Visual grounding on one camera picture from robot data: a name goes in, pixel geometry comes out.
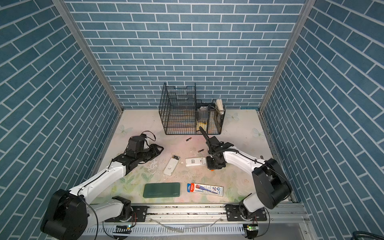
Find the grey remote with teal buttons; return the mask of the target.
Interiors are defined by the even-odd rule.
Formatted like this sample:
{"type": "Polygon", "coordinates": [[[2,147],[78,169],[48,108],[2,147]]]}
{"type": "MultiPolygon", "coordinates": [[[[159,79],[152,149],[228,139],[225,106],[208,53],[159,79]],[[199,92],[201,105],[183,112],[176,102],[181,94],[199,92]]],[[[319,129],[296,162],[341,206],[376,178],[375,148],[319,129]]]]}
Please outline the grey remote with teal buttons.
{"type": "Polygon", "coordinates": [[[163,171],[164,175],[171,176],[173,174],[174,170],[176,169],[176,167],[179,163],[179,160],[180,160],[179,156],[173,155],[169,159],[169,161],[168,161],[168,163],[167,163],[167,165],[163,171]]]}

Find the white remote control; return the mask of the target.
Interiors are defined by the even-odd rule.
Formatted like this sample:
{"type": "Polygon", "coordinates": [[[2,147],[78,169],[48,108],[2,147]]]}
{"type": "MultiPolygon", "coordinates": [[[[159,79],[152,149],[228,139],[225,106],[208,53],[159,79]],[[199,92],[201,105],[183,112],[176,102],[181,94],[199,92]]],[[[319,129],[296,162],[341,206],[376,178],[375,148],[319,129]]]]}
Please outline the white remote control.
{"type": "Polygon", "coordinates": [[[186,158],[186,167],[206,166],[207,160],[205,157],[186,158]]]}

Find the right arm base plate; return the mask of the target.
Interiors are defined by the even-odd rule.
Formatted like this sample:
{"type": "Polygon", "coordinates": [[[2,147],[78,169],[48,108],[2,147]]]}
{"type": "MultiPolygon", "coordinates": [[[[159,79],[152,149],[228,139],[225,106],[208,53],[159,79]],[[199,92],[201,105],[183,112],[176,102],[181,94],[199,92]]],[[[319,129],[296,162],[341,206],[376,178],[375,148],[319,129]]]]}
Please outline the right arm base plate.
{"type": "Polygon", "coordinates": [[[228,222],[239,221],[266,221],[267,215],[264,208],[251,213],[244,206],[227,204],[224,207],[228,222]]]}

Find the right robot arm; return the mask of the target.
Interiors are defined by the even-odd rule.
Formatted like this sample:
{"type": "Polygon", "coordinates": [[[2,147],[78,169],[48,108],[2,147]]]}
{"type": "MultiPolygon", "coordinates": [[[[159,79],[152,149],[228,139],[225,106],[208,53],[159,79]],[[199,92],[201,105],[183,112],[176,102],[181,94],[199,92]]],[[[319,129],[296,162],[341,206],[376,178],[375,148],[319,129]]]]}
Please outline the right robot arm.
{"type": "Polygon", "coordinates": [[[207,166],[210,170],[220,170],[231,164],[252,176],[255,193],[248,195],[239,203],[244,218],[262,208],[272,210],[292,193],[281,165],[274,159],[264,160],[238,150],[231,143],[220,142],[216,137],[204,135],[209,148],[207,166]]]}

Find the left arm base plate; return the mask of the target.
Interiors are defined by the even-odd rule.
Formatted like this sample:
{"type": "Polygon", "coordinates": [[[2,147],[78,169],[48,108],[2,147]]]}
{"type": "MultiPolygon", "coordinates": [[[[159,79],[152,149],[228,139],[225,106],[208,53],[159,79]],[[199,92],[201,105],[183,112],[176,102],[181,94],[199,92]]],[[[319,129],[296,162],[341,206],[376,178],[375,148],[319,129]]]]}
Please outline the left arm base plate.
{"type": "Polygon", "coordinates": [[[149,206],[130,206],[124,207],[122,210],[122,213],[114,218],[107,219],[107,223],[112,223],[112,222],[133,222],[133,223],[140,223],[140,222],[145,222],[146,217],[147,217],[147,212],[148,212],[149,206]]]}

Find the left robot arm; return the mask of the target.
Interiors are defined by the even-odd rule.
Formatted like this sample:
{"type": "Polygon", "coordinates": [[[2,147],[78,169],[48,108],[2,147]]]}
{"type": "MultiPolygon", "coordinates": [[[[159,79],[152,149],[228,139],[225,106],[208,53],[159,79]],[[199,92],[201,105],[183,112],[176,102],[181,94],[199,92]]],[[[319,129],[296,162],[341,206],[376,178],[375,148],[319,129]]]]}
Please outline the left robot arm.
{"type": "Polygon", "coordinates": [[[92,202],[138,165],[162,153],[164,147],[148,144],[148,140],[145,132],[131,137],[124,152],[113,158],[102,171],[69,190],[57,190],[43,217],[41,232],[57,240],[77,240],[88,228],[109,220],[128,222],[134,226],[138,216],[130,200],[115,196],[103,204],[92,205],[92,202]]]}

